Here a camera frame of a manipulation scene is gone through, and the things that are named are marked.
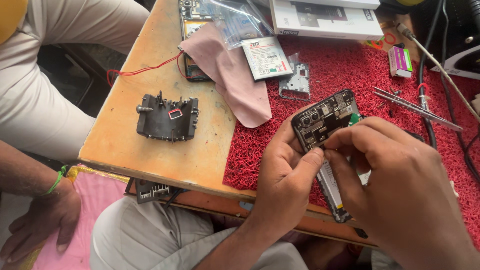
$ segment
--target pink fabric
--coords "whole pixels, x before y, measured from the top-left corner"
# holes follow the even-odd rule
[[[89,270],[93,225],[105,208],[123,197],[127,184],[98,174],[80,172],[73,186],[82,199],[82,211],[72,242],[60,255],[57,252],[58,231],[50,235],[33,270]]]
[[[270,118],[265,81],[254,82],[242,48],[227,50],[213,23],[207,23],[180,46],[216,82],[233,114],[245,127],[257,127]]]

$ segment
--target red rubber mat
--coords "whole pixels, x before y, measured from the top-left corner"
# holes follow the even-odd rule
[[[267,81],[272,119],[253,129],[246,128],[237,121],[223,184],[236,189],[255,190],[262,152],[280,124],[303,106],[318,102],[344,88],[350,88],[355,93],[360,113],[382,117],[403,129],[420,134],[428,142],[420,116],[393,104],[386,103],[378,108],[384,100],[372,93],[373,86],[386,91],[392,86],[395,90],[403,91],[399,95],[401,98],[417,104],[415,82],[418,63],[413,63],[411,78],[392,78],[387,53],[355,41],[281,37],[280,43],[287,56],[300,52],[300,61],[309,64],[311,102],[283,99],[278,96],[277,80]],[[453,76],[453,80],[468,100],[473,99],[480,91],[478,80],[458,76]],[[426,95],[431,97],[428,101],[430,110],[450,121],[440,74],[425,69],[424,82],[429,87]],[[458,124],[464,128],[463,138],[468,143],[476,135],[478,123],[453,88],[450,89],[456,118]],[[442,155],[449,178],[455,182],[455,190],[459,193],[458,200],[465,224],[476,247],[480,248],[480,184],[475,182],[464,163],[455,132],[437,123],[433,123],[433,129],[437,137],[438,151]],[[474,143],[470,154],[480,169],[479,142]],[[310,202],[326,207],[317,183],[312,187]]]

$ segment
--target yellow fabric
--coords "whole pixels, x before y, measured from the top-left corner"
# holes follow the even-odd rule
[[[414,6],[423,2],[423,0],[397,0],[402,5]]]
[[[17,28],[27,11],[28,0],[0,0],[0,44]]]

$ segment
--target metal tweezers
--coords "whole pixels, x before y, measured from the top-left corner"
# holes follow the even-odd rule
[[[463,128],[460,127],[460,126],[457,126],[456,124],[452,123],[452,122],[449,122],[445,119],[443,119],[442,117],[436,115],[436,114],[433,114],[431,112],[429,112],[428,110],[418,106],[418,105],[415,105],[411,102],[408,102],[406,100],[404,100],[403,98],[399,98],[393,94],[390,94],[386,91],[383,91],[381,90],[380,88],[378,87],[373,87],[375,88],[375,90],[377,90],[377,92],[373,91],[374,94],[376,94],[377,96],[381,97],[381,98],[384,98],[386,100],[389,100],[393,103],[395,103],[396,105],[404,108],[404,109],[407,109],[408,111],[411,111],[412,113],[415,113],[415,114],[418,114],[418,115],[421,115],[433,122],[437,122],[441,125],[444,125],[448,128],[451,128],[455,131],[463,131]]]

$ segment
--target replacement battery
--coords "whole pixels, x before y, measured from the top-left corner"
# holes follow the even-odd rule
[[[242,47],[255,82],[293,73],[276,37],[243,40]]]

